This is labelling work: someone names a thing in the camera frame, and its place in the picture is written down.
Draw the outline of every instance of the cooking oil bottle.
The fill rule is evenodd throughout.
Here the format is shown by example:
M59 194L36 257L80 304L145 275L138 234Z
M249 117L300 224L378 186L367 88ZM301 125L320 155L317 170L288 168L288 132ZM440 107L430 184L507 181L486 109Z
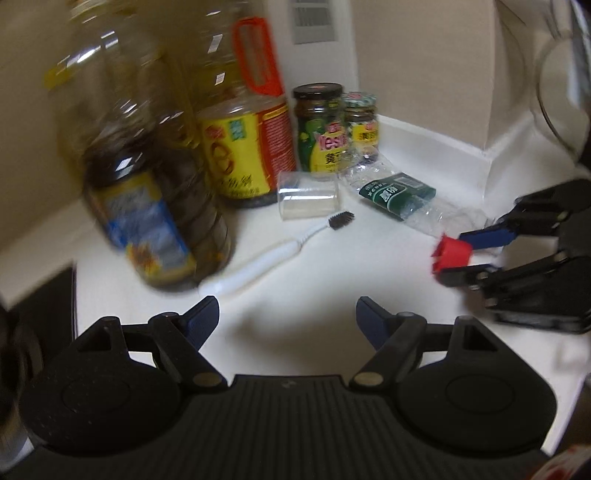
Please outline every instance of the cooking oil bottle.
M71 7L71 53L46 77L60 149L138 274L195 286L225 265L230 237L180 76L134 14L108 0Z

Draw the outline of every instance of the baseboard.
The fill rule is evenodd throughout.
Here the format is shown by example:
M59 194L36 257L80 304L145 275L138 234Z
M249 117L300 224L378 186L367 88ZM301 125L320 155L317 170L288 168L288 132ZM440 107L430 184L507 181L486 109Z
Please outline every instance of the baseboard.
M462 205L481 207L489 183L510 163L511 152L530 132L524 112L486 150L394 118L378 115L380 152L400 170L437 188Z

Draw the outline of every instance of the crushed plastic bottle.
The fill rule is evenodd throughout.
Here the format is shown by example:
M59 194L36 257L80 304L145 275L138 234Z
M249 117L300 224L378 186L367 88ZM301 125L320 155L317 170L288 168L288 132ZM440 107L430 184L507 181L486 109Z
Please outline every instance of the crushed plastic bottle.
M341 155L340 177L396 220L436 238L444 233L457 238L492 224L483 211L454 205L434 188L400 172L370 145L353 144Z

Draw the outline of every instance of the metal rivet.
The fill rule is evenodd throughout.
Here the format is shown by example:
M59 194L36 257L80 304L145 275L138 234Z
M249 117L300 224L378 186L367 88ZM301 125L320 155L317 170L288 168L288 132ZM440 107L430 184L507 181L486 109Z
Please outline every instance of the metal rivet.
M554 256L554 261L555 262L563 262L564 260L566 260L569 256L564 253L564 252L558 252L555 256Z
M222 377L213 372L203 372L193 377L193 383L198 387L217 387L220 383L222 383Z
M364 387L377 387L384 383L384 378L377 372L361 372L355 375L353 380Z

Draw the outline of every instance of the green label on bottle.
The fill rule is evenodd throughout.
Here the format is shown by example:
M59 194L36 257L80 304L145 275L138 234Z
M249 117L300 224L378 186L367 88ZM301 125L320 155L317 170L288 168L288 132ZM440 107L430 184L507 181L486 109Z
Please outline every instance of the green label on bottle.
M436 193L434 188L405 173L370 181L359 191L362 197L393 213L398 220L406 220Z

